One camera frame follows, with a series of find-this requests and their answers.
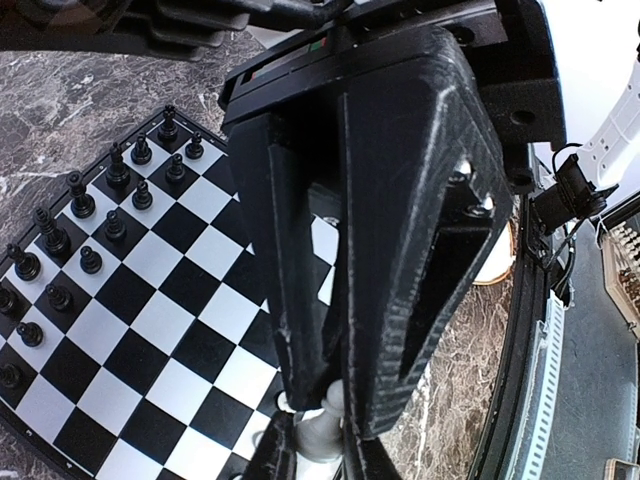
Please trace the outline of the white chess piece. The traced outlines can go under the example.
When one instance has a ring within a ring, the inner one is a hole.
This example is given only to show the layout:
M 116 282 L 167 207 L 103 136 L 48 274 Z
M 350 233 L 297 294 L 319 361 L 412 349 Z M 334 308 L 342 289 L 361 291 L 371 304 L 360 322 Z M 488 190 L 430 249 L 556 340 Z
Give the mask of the white chess piece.
M 315 463 L 330 463 L 343 454 L 341 423 L 345 415 L 344 387 L 334 381 L 321 401 L 323 411 L 316 417 L 303 420 L 295 427 L 295 441 L 299 454 Z

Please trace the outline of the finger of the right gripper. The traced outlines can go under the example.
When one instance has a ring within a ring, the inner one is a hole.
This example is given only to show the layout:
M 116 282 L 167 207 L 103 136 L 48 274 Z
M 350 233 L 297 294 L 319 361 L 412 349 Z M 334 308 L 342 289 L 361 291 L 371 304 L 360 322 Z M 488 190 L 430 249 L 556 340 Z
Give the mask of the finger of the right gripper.
M 513 199 L 448 30 L 384 36 L 359 47 L 356 63 L 338 101 L 337 280 L 347 416 L 371 440 L 403 412 Z
M 341 376 L 340 289 L 325 306 L 314 255 L 313 215 L 344 216 L 344 161 L 350 132 L 344 92 L 290 77 L 229 75 L 219 104 L 231 170 L 290 405 L 319 407 Z

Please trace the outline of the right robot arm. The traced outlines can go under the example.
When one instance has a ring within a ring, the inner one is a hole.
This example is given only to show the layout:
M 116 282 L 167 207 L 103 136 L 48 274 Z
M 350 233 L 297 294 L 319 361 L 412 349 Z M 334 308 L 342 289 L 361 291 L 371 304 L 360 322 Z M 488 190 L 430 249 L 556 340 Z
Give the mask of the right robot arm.
M 639 139 L 617 113 L 639 49 L 591 1 L 5 1 L 1 47 L 192 61 L 285 34 L 232 70 L 223 132 L 290 404 L 342 380 L 355 434 L 404 409 L 510 215 L 528 146 L 585 130 L 534 202 L 550 234 L 600 212 Z

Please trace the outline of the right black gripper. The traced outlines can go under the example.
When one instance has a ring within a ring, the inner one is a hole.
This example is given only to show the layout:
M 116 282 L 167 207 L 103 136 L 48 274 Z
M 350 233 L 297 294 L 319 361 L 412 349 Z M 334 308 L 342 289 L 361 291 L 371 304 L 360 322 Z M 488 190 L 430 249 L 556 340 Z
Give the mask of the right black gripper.
M 261 27 L 282 45 L 236 68 L 220 105 L 240 180 L 512 180 L 566 137 L 537 1 L 5 1 L 6 51 L 199 59 Z

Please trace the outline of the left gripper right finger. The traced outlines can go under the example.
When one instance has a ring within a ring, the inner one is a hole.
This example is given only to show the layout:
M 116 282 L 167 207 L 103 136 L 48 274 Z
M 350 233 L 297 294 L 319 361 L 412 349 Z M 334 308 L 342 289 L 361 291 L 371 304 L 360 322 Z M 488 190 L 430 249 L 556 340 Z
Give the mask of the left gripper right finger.
M 399 480 L 400 475 L 381 441 L 363 440 L 346 418 L 343 424 L 343 470 L 350 480 Z

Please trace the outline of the black grey chessboard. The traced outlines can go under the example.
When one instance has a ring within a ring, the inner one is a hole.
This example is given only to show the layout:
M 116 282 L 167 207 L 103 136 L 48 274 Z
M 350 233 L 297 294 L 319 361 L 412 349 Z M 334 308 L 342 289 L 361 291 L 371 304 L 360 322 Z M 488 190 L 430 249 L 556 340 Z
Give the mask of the black grey chessboard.
M 1 424 L 68 479 L 238 479 L 286 407 L 225 142 L 157 112 L 1 250 Z

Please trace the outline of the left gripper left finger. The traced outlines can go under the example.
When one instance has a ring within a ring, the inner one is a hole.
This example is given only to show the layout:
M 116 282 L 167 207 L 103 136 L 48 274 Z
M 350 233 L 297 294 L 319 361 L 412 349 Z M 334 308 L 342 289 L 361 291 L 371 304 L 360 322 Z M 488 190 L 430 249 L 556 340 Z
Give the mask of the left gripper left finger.
M 276 412 L 245 471 L 243 480 L 295 480 L 297 450 L 294 415 Z

